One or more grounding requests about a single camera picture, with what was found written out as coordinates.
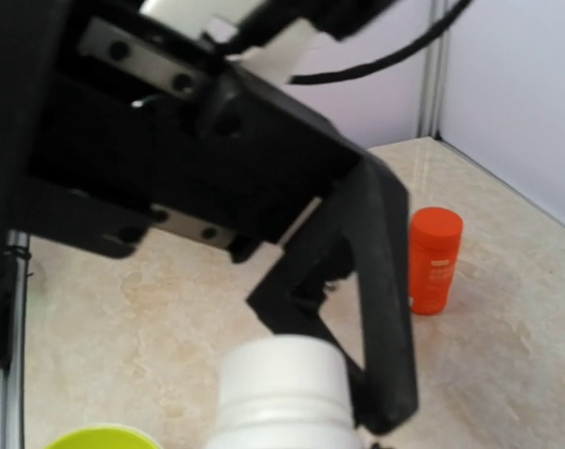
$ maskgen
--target white bottle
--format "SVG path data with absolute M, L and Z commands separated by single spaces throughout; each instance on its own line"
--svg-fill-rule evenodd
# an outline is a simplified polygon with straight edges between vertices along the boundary
M 291 335 L 253 341 L 230 353 L 220 374 L 205 449 L 363 449 L 345 361 L 333 345 Z

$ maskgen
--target beige marble tabletop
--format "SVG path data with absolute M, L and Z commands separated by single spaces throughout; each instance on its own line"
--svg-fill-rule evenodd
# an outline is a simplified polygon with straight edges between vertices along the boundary
M 413 317 L 421 408 L 383 442 L 404 448 L 565 448 L 565 229 L 431 139 L 373 150 L 413 208 L 466 223 L 447 309 Z M 41 449 L 98 422 L 199 449 L 218 360 L 268 332 L 244 305 L 279 256 L 233 266 L 219 251 L 151 232 L 123 261 L 35 239 L 26 334 L 25 435 Z M 324 316 L 360 357 L 354 280 Z

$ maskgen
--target cable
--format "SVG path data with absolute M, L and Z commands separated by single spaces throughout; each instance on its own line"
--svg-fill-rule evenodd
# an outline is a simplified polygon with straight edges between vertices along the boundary
M 441 19 L 434 22 L 427 31 L 418 37 L 407 47 L 395 51 L 382 59 L 371 63 L 356 65 L 355 67 L 346 68 L 338 72 L 317 73 L 313 75 L 295 75 L 291 78 L 291 84 L 312 85 L 312 84 L 328 84 L 330 82 L 340 82 L 347 80 L 357 80 L 366 77 L 372 73 L 385 70 L 386 68 L 405 61 L 414 56 L 420 50 L 423 50 L 433 41 L 442 36 L 453 23 L 468 8 L 473 0 L 460 0 L 457 2 Z

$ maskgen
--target green cup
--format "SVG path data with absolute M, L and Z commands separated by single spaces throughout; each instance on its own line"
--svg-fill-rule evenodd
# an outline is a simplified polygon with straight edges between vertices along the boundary
M 134 428 L 100 425 L 70 432 L 46 449 L 162 449 L 162 447 Z

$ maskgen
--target robotic arm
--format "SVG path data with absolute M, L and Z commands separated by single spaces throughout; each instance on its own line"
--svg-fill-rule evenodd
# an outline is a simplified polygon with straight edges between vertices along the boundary
M 384 434 L 415 412 L 408 194 L 277 87 L 306 38 L 350 36 L 394 1 L 0 1 L 0 448 L 23 445 L 28 240 L 10 233 L 7 246 L 9 229 L 109 257 L 134 253 L 151 226 L 233 263 L 279 243 L 248 305 L 275 333 L 337 346 L 318 311 L 326 283 L 356 271 L 355 425 Z M 236 26 L 226 42 L 203 28 L 214 15 Z

